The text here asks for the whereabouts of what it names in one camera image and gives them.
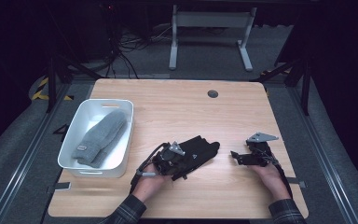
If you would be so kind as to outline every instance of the folded gray fabric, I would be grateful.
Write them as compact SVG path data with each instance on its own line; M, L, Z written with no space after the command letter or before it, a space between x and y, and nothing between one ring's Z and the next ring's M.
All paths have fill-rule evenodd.
M84 159L77 159L77 162L80 164L88 165L92 168L100 168L106 157L111 153L112 149L115 148L117 143L120 141L121 136L126 131L126 126L127 123L124 123L123 126L121 126L120 130L117 132L112 142L110 142L106 147L102 148L92 162L87 162Z
M72 158L92 163L100 150L112 142L126 122L124 112L115 109L86 132L79 146L72 153Z

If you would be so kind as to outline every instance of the white metal stand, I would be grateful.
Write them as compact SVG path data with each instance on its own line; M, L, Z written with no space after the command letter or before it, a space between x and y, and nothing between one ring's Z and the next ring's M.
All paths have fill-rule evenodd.
M176 59L178 52L177 28L186 27L233 27L244 28L245 33L242 40L238 40L238 47L241 52L245 70L253 70L246 43L251 33L252 25L255 19L256 7L250 12L190 12L177 11L177 5L173 6L172 12L172 46L170 57L170 69L176 69Z

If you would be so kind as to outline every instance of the sleeve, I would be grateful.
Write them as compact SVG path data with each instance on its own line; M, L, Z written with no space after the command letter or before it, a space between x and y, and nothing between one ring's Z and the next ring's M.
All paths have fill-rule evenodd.
M279 200L269 206L274 224L306 223L292 199Z
M137 223L146 206L135 196L130 194L121 205L107 219L108 224Z

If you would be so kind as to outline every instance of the white container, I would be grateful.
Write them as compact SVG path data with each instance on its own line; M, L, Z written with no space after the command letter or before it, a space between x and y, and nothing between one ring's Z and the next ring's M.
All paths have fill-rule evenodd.
M107 114L120 108L126 114L127 125L120 140L100 168L92 168L80 164L72 158L86 132L101 121ZM133 104L128 100L118 99L89 99L80 104L68 132L63 140L58 164L75 176L84 177L121 177L127 168L132 136Z

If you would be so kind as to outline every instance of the dark background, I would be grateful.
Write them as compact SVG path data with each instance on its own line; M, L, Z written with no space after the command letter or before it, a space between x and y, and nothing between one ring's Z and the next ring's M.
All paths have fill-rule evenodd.
M171 12L162 7L168 6L120 6L117 20L147 38L154 25L170 22L170 13L156 13ZM305 19L297 21L299 14ZM307 51L327 113L358 169L358 1L324 1L317 9L264 7L258 9L255 25L296 22L305 25L295 26L280 62ZM82 63L102 59L109 49L106 39L95 2L0 0L0 134L30 104L28 91L46 72L51 54Z

